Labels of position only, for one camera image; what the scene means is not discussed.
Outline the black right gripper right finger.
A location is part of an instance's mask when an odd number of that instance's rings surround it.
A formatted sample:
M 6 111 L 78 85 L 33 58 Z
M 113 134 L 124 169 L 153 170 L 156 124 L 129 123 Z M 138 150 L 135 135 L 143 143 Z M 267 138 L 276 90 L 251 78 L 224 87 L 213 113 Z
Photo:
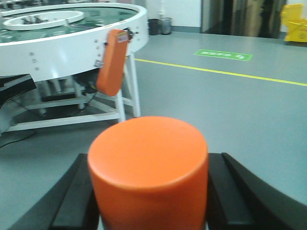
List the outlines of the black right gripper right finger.
M 307 206 L 228 153 L 210 153 L 207 223 L 211 230 L 305 230 Z

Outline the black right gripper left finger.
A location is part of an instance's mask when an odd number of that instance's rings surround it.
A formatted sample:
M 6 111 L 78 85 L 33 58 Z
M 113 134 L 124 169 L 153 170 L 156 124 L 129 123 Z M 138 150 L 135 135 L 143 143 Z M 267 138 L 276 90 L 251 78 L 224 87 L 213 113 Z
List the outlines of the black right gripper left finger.
M 99 210 L 81 153 L 53 187 L 10 230 L 96 230 Z

